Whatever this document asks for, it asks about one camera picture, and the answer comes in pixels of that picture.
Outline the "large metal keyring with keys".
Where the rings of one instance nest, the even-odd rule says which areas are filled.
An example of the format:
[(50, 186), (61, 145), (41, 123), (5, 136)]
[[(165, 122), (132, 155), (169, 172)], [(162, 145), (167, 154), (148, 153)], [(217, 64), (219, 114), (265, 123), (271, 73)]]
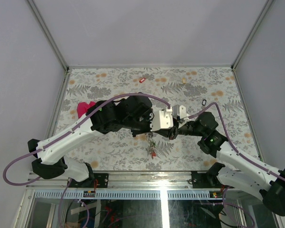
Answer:
[(146, 141), (148, 142), (147, 154), (154, 159), (156, 157), (156, 143), (154, 142), (153, 133), (146, 133)]

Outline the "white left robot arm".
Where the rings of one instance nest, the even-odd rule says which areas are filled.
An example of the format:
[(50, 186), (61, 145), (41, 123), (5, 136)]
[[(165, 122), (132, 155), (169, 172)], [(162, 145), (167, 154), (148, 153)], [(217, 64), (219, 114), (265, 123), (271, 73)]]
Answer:
[(98, 101), (74, 124), (46, 140), (28, 142), (30, 152), (37, 151), (32, 161), (34, 174), (48, 180), (59, 176), (74, 179), (83, 187), (94, 183), (91, 166), (66, 156), (68, 152), (110, 132), (122, 128), (136, 133), (150, 131), (152, 103), (146, 96), (129, 96), (118, 101)]

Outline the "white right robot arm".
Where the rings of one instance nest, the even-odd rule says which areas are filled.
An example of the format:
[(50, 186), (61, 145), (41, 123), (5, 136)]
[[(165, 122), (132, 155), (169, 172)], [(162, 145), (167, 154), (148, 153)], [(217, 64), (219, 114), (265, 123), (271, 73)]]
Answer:
[(211, 187), (232, 186), (258, 198), (271, 212), (285, 216), (285, 168), (270, 166), (231, 144), (216, 130), (218, 123), (212, 113), (204, 112), (191, 121), (187, 114), (173, 116), (170, 109), (160, 110), (150, 126), (169, 139), (179, 134), (200, 136), (200, 149), (221, 161), (208, 171), (206, 180)]

